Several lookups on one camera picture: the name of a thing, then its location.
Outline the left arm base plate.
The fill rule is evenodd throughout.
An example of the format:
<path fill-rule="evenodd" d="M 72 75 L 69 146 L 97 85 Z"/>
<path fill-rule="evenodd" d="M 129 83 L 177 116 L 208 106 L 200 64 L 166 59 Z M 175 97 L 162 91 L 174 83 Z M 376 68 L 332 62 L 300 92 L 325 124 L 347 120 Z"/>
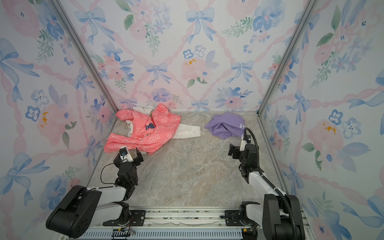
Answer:
<path fill-rule="evenodd" d="M 146 216 L 145 210 L 130 210 L 127 218 L 119 218 L 103 223 L 104 227 L 142 227 Z"/>

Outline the purple printed t-shirt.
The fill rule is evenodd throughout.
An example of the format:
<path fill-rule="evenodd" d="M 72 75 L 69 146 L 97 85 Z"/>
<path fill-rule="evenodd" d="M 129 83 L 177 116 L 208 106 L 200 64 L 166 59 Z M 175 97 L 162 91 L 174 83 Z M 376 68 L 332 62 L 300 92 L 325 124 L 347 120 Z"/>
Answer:
<path fill-rule="evenodd" d="M 245 123 L 246 121 L 240 115 L 226 112 L 222 115 L 214 115 L 213 119 L 205 125 L 205 129 L 223 140 L 230 137 L 240 138 L 244 134 Z"/>

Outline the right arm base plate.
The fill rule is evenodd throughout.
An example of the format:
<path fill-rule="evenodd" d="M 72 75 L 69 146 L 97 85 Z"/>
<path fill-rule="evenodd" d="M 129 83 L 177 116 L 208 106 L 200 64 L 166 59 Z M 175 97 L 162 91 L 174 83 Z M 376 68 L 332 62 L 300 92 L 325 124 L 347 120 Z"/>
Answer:
<path fill-rule="evenodd" d="M 223 218 L 227 227 L 245 227 L 249 225 L 245 220 L 245 214 L 240 210 L 225 210 Z"/>

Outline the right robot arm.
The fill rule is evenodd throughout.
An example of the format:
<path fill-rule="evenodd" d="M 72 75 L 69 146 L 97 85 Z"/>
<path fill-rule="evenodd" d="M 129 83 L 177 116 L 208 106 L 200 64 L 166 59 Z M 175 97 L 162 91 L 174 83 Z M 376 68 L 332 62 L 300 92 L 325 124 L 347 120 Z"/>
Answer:
<path fill-rule="evenodd" d="M 247 143 L 230 144 L 228 155 L 240 161 L 242 177 L 263 197 L 262 203 L 242 202 L 238 210 L 241 223 L 251 228 L 262 227 L 267 240 L 304 240 L 300 201 L 267 177 L 260 165 L 259 147 Z"/>

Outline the pink patterned garment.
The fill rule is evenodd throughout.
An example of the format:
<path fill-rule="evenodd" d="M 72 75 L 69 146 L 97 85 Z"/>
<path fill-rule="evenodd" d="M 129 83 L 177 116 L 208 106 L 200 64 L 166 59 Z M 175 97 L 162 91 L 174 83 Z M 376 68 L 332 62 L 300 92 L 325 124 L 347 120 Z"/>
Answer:
<path fill-rule="evenodd" d="M 116 116 L 122 121 L 131 121 L 133 132 L 129 137 L 110 134 L 104 146 L 106 153 L 127 148 L 153 155 L 173 138 L 181 123 L 181 116 L 170 113 L 163 104 L 159 104 L 151 116 L 129 109 L 118 111 Z"/>

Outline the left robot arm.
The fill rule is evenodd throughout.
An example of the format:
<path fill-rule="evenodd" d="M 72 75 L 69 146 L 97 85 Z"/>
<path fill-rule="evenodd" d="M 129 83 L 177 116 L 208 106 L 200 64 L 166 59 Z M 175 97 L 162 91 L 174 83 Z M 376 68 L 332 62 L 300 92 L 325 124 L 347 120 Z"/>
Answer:
<path fill-rule="evenodd" d="M 49 215 L 46 228 L 77 239 L 90 227 L 105 222 L 112 222 L 120 230 L 130 227 L 135 216 L 127 200 L 138 185 L 137 167 L 144 160 L 138 149 L 135 152 L 132 157 L 127 148 L 120 148 L 112 163 L 118 168 L 115 182 L 99 188 L 72 187 Z"/>

